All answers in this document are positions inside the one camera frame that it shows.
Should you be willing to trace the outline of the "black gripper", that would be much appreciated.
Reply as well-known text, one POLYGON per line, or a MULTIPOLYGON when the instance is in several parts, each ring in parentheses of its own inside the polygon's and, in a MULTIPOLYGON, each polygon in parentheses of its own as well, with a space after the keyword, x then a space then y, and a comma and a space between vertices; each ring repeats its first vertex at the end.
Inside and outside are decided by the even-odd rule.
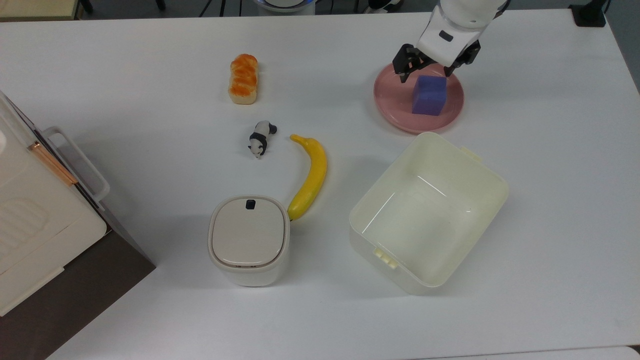
MULTIPOLYGON (((462 65, 470 65, 474 62, 475 58, 480 52, 482 46, 478 39, 471 43, 460 55, 452 62, 450 66, 444 66, 444 74, 446 77, 450 77, 455 69, 460 68, 462 65)), ((423 59, 423 53, 413 45, 402 45, 398 53, 392 60, 393 69, 395 74, 398 75, 400 82, 404 84, 407 82, 410 74, 414 71, 414 63, 421 64, 425 60, 423 59)))

